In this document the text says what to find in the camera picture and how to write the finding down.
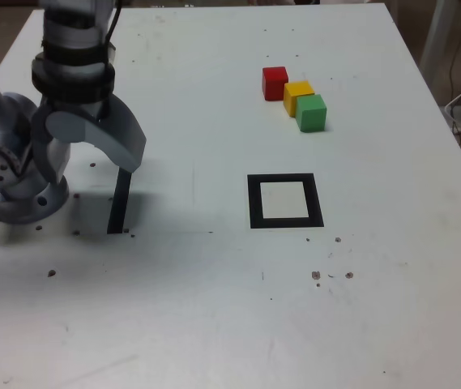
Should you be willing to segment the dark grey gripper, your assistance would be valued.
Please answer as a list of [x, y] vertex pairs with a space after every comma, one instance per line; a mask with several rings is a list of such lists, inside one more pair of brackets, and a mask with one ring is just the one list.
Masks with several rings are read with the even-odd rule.
[[52, 184], [63, 178], [69, 143], [89, 143], [133, 173], [141, 165], [147, 142], [136, 117], [115, 95], [87, 104], [42, 97], [32, 116], [31, 137], [35, 165]]

